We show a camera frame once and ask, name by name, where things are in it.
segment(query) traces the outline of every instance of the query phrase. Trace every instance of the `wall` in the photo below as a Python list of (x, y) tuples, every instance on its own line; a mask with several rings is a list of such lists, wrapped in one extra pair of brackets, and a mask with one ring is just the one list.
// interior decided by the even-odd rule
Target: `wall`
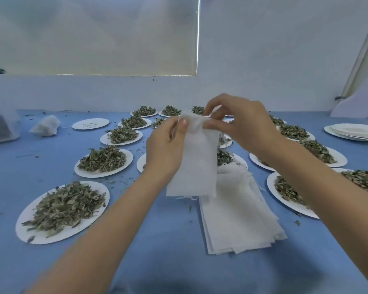
[(0, 0), (8, 74), (196, 74), (198, 0)]
[(197, 76), (0, 76), (19, 108), (190, 108), (228, 92), (269, 110), (329, 110), (368, 32), (368, 0), (201, 0)]

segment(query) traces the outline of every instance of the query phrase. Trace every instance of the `person's right hand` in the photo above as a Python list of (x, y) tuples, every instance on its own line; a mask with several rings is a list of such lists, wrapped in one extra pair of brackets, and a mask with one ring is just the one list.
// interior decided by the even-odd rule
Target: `person's right hand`
[[(210, 120), (203, 125), (230, 135), (242, 148), (263, 157), (265, 151), (275, 146), (275, 142), (285, 139), (276, 129), (264, 105), (259, 101), (221, 94), (211, 99), (204, 110)], [(234, 115), (232, 124), (222, 121), (225, 115)]]

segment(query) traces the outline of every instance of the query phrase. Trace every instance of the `hand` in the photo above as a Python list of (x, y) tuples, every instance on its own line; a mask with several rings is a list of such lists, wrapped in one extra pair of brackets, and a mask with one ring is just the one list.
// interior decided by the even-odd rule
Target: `hand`
[[(178, 122), (177, 116), (166, 119), (155, 129), (146, 142), (145, 171), (161, 175), (168, 183), (180, 168), (183, 157), (184, 139), (187, 133), (188, 120)], [(172, 138), (173, 128), (177, 125)]]
[[(263, 157), (275, 142), (284, 139), (261, 102), (221, 94), (207, 103), (204, 114), (210, 114), (219, 105), (221, 107), (203, 127), (230, 135), (242, 148), (258, 157)], [(235, 116), (233, 124), (222, 121), (225, 115)]]

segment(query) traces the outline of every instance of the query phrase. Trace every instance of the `blue tabletop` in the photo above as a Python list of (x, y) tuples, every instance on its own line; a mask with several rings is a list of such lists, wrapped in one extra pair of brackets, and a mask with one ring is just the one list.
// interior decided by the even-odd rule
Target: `blue tabletop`
[[(44, 118), (41, 111), (20, 111), (21, 137), (0, 144), (0, 293), (20, 293), (48, 269), (87, 230), (63, 241), (32, 245), (15, 235), (15, 223), (23, 209), (41, 194), (74, 180), (75, 163), (98, 148), (99, 139), (128, 113), (58, 112), (62, 122), (56, 136), (41, 138), (28, 131)], [(322, 144), (348, 158), (344, 168), (368, 170), (368, 142), (350, 141), (324, 132), (334, 123), (364, 123), (368, 119), (329, 118), (325, 112), (275, 112), (289, 124), (300, 125)], [(107, 118), (111, 123), (95, 130), (74, 130), (71, 125), (86, 118)], [(143, 138), (123, 148), (134, 161), (124, 171), (95, 181), (111, 192), (112, 205), (139, 176), (137, 159), (146, 152), (151, 128)], [(249, 160), (233, 143), (229, 151), (244, 158), (271, 210), (279, 217), (288, 239), (270, 248), (208, 255), (200, 219), (199, 202), (157, 197), (112, 285), (128, 293), (368, 293), (368, 282), (350, 261), (320, 220), (299, 217), (277, 201), (266, 186), (269, 171)]]

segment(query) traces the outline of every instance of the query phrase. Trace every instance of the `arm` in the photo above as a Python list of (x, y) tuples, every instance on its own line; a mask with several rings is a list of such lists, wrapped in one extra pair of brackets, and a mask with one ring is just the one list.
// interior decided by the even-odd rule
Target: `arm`
[[(298, 142), (278, 133), (262, 103), (222, 94), (212, 99), (204, 124), (229, 134), (244, 149), (276, 169), (321, 218), (368, 279), (368, 192), (325, 165)], [(225, 114), (233, 124), (222, 122)]]
[(27, 294), (105, 293), (155, 198), (181, 164), (187, 122), (169, 118), (147, 140), (142, 175)]

